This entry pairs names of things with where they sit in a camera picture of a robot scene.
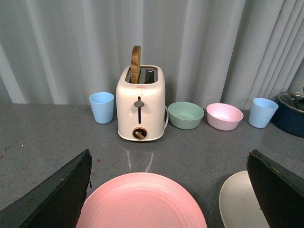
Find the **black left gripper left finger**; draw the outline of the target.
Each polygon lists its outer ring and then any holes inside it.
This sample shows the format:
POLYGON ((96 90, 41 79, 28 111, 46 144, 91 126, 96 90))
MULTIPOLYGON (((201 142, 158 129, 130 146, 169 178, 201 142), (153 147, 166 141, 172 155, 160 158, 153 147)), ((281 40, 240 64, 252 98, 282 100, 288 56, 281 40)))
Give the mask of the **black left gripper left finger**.
POLYGON ((0 212, 2 228, 74 228, 91 186, 88 149, 0 212))

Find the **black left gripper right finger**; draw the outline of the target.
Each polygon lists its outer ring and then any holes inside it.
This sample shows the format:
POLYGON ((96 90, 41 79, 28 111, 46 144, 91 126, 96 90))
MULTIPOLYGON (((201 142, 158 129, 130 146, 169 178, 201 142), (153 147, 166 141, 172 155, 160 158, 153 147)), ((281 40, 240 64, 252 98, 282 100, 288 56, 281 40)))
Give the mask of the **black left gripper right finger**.
POLYGON ((304 179, 253 150, 247 158, 249 178, 271 228, 304 226, 304 179))

